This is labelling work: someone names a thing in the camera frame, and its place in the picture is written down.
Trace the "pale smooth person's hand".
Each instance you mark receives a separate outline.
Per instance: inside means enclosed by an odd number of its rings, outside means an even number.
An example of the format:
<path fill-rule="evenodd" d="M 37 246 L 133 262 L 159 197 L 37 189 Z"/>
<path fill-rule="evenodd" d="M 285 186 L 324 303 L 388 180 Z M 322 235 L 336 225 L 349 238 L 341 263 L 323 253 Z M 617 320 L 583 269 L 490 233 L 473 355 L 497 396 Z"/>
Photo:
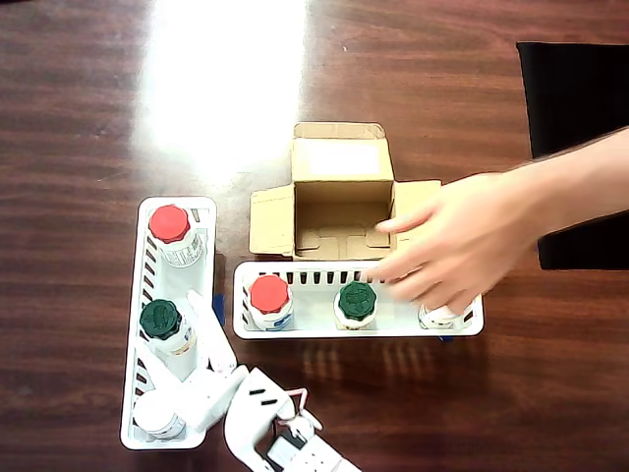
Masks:
<path fill-rule="evenodd" d="M 419 233 L 369 275 L 399 300 L 460 315 L 546 230 L 551 193 L 528 168 L 447 184 L 414 211 L 378 225 L 390 234 Z"/>

